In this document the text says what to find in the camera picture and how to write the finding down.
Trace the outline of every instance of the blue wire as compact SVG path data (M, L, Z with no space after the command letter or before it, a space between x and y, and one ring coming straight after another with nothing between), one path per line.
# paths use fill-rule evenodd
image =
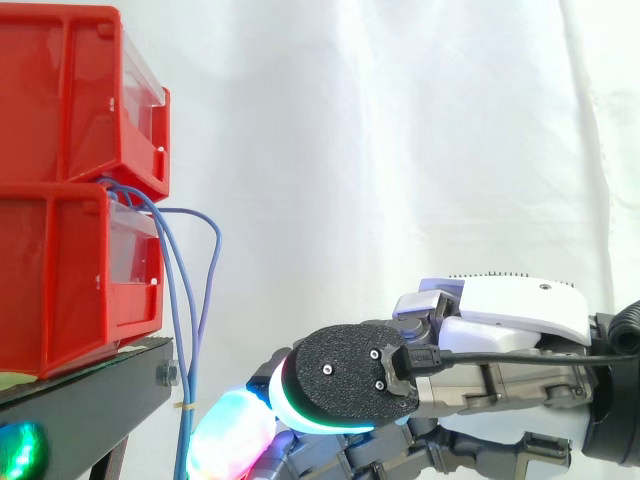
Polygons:
M180 270L180 274L182 276L182 280L185 285L187 298L189 299L189 309L191 313L193 353L191 356L191 365L189 368L189 372L187 373L186 378L185 376L183 376L183 383L188 385L188 395L185 395L185 400L183 403L185 405L192 404L195 402L195 398L196 398L195 381L198 378L198 353L199 353L200 342L198 340L198 324L195 316L195 301L193 296L193 290L191 288L191 283L189 282L189 277L187 275L186 268L182 260L182 256L180 255L180 251L178 249L173 233L169 228L169 225L166 223L166 220L164 219L164 217L162 216L158 208L153 204L151 199L149 199L149 197L147 197L144 193L142 193L141 191L135 188L120 185L117 182L112 181L111 179L108 179L108 180L113 185L112 187L113 191L122 193L122 194L130 193L140 198L142 202L145 204L145 207L149 211L151 211L151 213L153 213L153 219L156 223L156 228L158 229L158 234L162 238L162 241L164 242L164 234L166 234L167 238L169 239L169 243L173 250L176 263L178 264L178 269ZM163 248L163 255L165 257L165 265L170 264L171 260L169 257L168 249L165 250ZM169 290L170 293L171 293L172 283L173 283L173 290L175 293L175 281L173 280L173 275L171 275L171 278L168 278L168 283L170 286L170 290ZM176 312L175 312L174 318L177 319L178 318L177 302L175 301L175 297L171 298L171 303L172 303L172 315L174 314L173 309L175 306ZM177 344L178 344L178 336L176 335L176 345ZM182 353L182 362L184 362L184 353ZM174 468L174 479L176 480L184 480L186 476L186 454L187 454L187 448L189 444L189 436L191 435L192 424L193 424L193 411L183 410L180 418L180 435L178 437L178 449L176 451L176 465Z
M98 180L96 180L96 183L110 183L111 185L113 185L114 187L121 187L122 185L120 185L118 182L116 182L114 179L112 178L108 178L108 177L103 177L103 178L99 178ZM120 192L122 193L122 196L124 197L125 201L127 202L127 206L133 208L133 201L131 200L131 197L129 196L129 194L127 192Z
M216 265L218 264L218 257L220 256L220 248L222 246L222 232L220 227L210 217L204 213L191 210L189 208L159 208L163 213L184 213L187 215L193 215L207 222L216 233L216 246L213 250L213 257L211 258L211 264L209 265L209 272L207 273L207 283L204 291L204 301L202 302L202 313L200 315L200 324L198 325L198 341L202 343L204 337L204 329L207 325L207 317L209 315L209 304L211 303L211 291L213 284L213 275L216 271Z
M204 330L206 327L206 323L207 323L207 317L208 317L208 313L209 313L209 305L210 305L210 301L211 301L211 292L212 292L212 284L213 284L213 276L215 273L215 269L216 269L216 265L218 263L218 258L220 255L220 248L221 248L221 243L222 243L222 233L220 231L220 228L218 227L218 225L211 219L209 218L207 215L197 212L195 210L191 210L191 209L187 209L187 208L160 208L158 209L157 207L155 207L155 205L153 204L153 202L151 202L151 200L144 195L141 191L132 188L132 187L125 187L121 184L119 184L118 182L116 182L113 179L110 178L105 178L105 179L100 179L99 182L109 182L112 184L112 190L117 191L118 193L121 193L125 199L127 200L127 203L129 204L130 207L133 207L133 202L131 201L131 197L130 197L130 193L133 195L138 196L142 201L143 204L140 207L137 207L140 210L147 210L150 211L153 214L153 218L154 218L154 222L156 223L156 228L158 229L158 235L159 237L161 237L161 242L163 244L163 255L165 256L165 263L170 263L170 258L168 256L168 248L166 246L166 241L164 239L164 234L167 234L167 237L169 238L169 242L171 244L172 250L174 252L174 255L176 257L176 263L178 264L178 267L180 269L180 273L182 275L183 281L185 283L185 290L187 291L187 297L190 299L189 302L189 307L190 307L190 312L191 312L191 324L192 324L192 334L195 332L196 328L195 328L195 302L192 302L191 300L193 299L193 290L191 289L191 284L189 282L189 278L187 276L186 273L186 268L184 266L184 262L182 261L182 257L180 255L180 252L178 250L177 244L175 242L175 239L173 237L173 234L168 226L168 224L166 223L164 217L162 216L161 212L165 212L165 213L183 213L183 214L188 214L188 215L193 215L195 217L198 217L202 220L204 220L205 222L207 222L215 231L216 233L216 245L214 248L214 253L211 259L211 264L209 266L209 272L207 274L207 282L206 282L206 286L205 286L205 297L204 297L204 301L203 301L203 306L202 306L202 312L201 312L201 316L200 316L200 322L197 325L197 336L193 337L193 343L194 343L194 353L192 355L192 359L191 359L191 366L189 368L189 372L187 373L187 380L185 380L184 378L184 370L186 370L186 364L184 361L184 352L183 352L183 348L182 348L182 338L180 335L180 326L179 326L179 321L176 322L177 319L177 306L176 306L176 302L175 302L175 281L173 279L173 274L171 271L171 267L169 266L169 270L167 271L167 277L168 277L168 283L169 283L169 292L171 294L171 291L173 289L173 293L174 296L171 297L171 303L172 303L172 315L174 318L174 329L176 330L176 344L177 344L177 350L178 350L178 360L180 363L181 360L181 366L184 368L181 368L181 376L183 379L183 388L185 388L185 404L188 404L187 401L187 395L186 395L186 385L188 385L188 389L189 389L189 402L195 402L195 397L196 397L196 387L197 387L197 378L198 378L198 360L199 360L199 352L200 352L200 345L202 343L202 339L204 337ZM176 466L174 469L174 479L176 480L182 480L184 478L185 475L185 471L186 471L186 455L188 452L188 446L189 446L189 439L190 439L190 434L191 434L191 429L192 429L192 425L193 425L193 417L194 417L194 411L190 410L187 411L185 414L185 411L183 410L182 412L182 416L180 419L180 435L178 438L178 449L176 451Z
M215 269L218 263L218 258L220 255L220 248L222 245L222 233L220 231L220 228L218 227L218 225L211 219L209 218L207 215L204 215L200 212L197 212L195 210L190 210L190 209L186 209L186 208L160 208L158 209L151 201L148 197L146 197L144 194L142 194L142 192L140 192L139 190L133 189L131 187L124 187L122 185L117 184L114 181L111 181L111 183L114 185L113 190L119 191L120 193L123 193L125 195L125 198L130 198L128 196L129 193L132 193L136 196L138 196L139 198L141 198L143 200L143 208L145 210L150 211L153 214L154 217L154 221L156 221L156 226L158 228L158 232L159 234L161 234L162 237L164 237L164 233L167 234L167 237L169 238L169 242L171 243L172 249L174 251L174 255L176 257L176 263L178 264L178 267L180 268L180 273L182 274L183 277L183 281L185 282L185 289L187 290L187 296L188 297L193 297L193 291L191 289L191 285L188 279L188 276L186 275L186 268L184 268L184 262L182 261L180 252L177 248L177 244L175 242L175 239L173 238L173 234L171 232L171 230L169 229L166 221L164 220L164 217L162 216L161 212L165 212L165 213L183 213L183 214L188 214L188 215L193 215L196 216L202 220L204 220L205 222L207 222L215 231L216 233L216 245L214 248L214 253L211 259L211 264L209 266L209 272L207 274L207 281L206 281L206 286L205 286L205 297L204 297L204 301L203 301L203 307L202 307L202 312L201 312L201 316L200 316L200 322L197 325L197 329L194 328L194 322L193 322L193 309L191 309L192 307L192 303L190 302L190 310L192 312L192 332L197 330L197 339L194 338L193 342L194 342L194 354L192 355L192 359L191 359L191 368L189 369L189 372L187 374L187 379L188 382L185 382L184 380L184 375L183 372L181 371L181 376L183 377L183 383L188 383L189 385L189 397L190 397L190 402L195 402L195 398L196 398L196 387L197 387L197 378L198 378L198 360L199 360L199 351L200 351L200 345L202 343L202 339L204 337L204 330L206 327L206 323L207 323L207 317L208 317L208 313L209 313L209 305L211 302L211 292L212 292L212 284L213 284L213 276L215 273ZM168 256L165 257L165 263L168 262ZM194 411L190 410L190 411L183 411L183 415L181 416L180 419L180 436L179 436L179 441L178 441L178 449L176 451L176 466L175 466L175 470L174 470L174 478L175 479L180 479L182 480L184 478L185 475L185 470L186 470L186 455L188 452L188 446L189 446L189 438L191 435L191 430L192 430L192 425L193 425L193 417L194 417Z

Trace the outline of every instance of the white curtain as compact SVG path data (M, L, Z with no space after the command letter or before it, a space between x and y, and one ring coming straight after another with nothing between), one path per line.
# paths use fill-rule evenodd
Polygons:
M172 93L165 203L224 234L197 420L275 349L388 317L422 277L526 272L592 312L640 298L634 2L114 4ZM212 234L171 221L201 299ZM167 403L132 433L123 479L171 477L178 421ZM565 478L637 472L577 454Z

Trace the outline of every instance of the transparent drawer front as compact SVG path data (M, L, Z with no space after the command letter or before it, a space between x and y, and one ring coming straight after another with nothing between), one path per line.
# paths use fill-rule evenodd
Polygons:
M110 272L112 283L154 283L147 268L149 241L158 238L151 217L112 201Z
M127 34L122 62L124 107L138 130L152 140L152 112L165 105L165 93Z

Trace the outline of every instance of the stacked red bins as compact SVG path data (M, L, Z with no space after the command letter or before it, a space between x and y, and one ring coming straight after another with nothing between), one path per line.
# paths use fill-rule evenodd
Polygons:
M110 7L0 4L0 372L45 378L162 323L169 93Z

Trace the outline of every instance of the glowing led light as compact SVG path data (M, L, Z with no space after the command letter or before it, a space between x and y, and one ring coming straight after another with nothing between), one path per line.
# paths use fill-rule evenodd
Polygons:
M22 423L0 428L0 479L36 478L46 469L47 461L42 427Z
M275 415L262 400L247 390L225 393L191 436L189 480L241 478L275 434Z
M373 430L372 426L362 427L335 427L322 425L298 413L287 400L282 388L282 367L284 361L278 365L269 382L269 401L278 419L287 427L303 433L315 433L320 435L357 434Z

